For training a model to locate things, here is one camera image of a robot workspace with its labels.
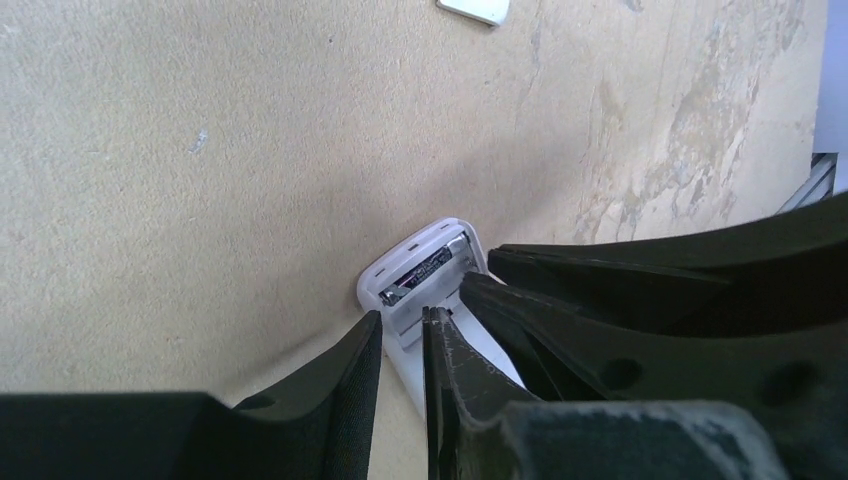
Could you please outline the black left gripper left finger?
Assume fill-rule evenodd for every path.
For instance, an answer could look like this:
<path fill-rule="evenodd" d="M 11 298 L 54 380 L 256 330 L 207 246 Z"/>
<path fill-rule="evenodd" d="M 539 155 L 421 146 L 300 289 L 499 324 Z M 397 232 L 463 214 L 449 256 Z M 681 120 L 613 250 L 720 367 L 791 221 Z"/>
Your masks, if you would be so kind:
<path fill-rule="evenodd" d="M 364 479 L 382 324 L 227 406 L 203 392 L 5 394 L 5 479 Z"/>

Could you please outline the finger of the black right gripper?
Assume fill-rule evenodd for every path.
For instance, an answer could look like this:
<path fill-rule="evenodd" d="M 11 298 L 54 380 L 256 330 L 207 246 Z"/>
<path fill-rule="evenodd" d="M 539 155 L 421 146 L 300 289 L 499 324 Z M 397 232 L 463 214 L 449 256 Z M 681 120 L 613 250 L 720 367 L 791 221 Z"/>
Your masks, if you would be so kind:
<path fill-rule="evenodd" d="M 788 333 L 847 316 L 847 198 L 677 237 L 506 244 L 488 262 L 510 286 L 584 302 L 598 319 L 646 333 Z"/>
<path fill-rule="evenodd" d="M 751 414 L 788 470 L 847 476 L 847 324 L 759 337 L 686 338 L 588 318 L 567 303 L 469 274 L 461 297 L 482 322 L 503 320 L 615 400 L 712 400 Z"/>

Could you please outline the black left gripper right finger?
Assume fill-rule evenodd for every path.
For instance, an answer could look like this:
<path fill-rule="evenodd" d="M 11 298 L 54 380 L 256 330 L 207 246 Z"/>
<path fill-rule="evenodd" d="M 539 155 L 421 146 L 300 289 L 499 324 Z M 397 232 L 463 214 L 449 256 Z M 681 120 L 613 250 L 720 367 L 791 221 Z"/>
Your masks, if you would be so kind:
<path fill-rule="evenodd" d="M 546 402 L 423 311 L 432 479 L 785 479 L 754 418 L 713 401 Z"/>

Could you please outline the white remote control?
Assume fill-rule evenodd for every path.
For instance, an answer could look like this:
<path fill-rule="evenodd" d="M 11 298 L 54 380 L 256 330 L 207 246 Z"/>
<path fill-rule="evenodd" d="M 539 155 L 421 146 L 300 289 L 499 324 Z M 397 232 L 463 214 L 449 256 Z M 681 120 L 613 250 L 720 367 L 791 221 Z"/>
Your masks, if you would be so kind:
<path fill-rule="evenodd" d="M 379 294 L 448 241 L 466 233 L 476 268 L 454 258 L 393 307 Z M 452 316 L 466 341 L 519 386 L 524 383 L 506 352 L 485 330 L 459 298 L 459 287 L 468 272 L 488 274 L 480 240 L 473 226 L 445 217 L 419 230 L 374 261 L 359 277 L 357 298 L 364 311 L 377 311 L 383 323 L 383 347 L 420 416 L 425 415 L 422 358 L 422 309 L 442 307 Z"/>

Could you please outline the black AAA battery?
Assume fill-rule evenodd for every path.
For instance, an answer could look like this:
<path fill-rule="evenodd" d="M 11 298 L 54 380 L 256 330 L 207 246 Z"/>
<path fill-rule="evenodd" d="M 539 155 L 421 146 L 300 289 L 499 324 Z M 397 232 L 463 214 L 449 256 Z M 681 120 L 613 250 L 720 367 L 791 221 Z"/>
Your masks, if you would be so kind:
<path fill-rule="evenodd" d="M 471 268 L 477 267 L 470 238 L 466 233 L 454 237 L 398 280 L 388 285 L 379 294 L 379 298 L 385 306 L 395 306 L 454 258 L 461 258 Z"/>

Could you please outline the white battery cover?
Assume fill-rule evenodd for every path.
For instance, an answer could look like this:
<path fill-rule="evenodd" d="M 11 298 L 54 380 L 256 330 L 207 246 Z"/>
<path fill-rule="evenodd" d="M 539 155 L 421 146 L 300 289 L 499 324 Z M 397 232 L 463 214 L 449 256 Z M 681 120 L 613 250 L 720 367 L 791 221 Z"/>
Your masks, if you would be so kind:
<path fill-rule="evenodd" d="M 448 12 L 478 21 L 490 27 L 501 26 L 509 12 L 510 0 L 437 0 Z"/>

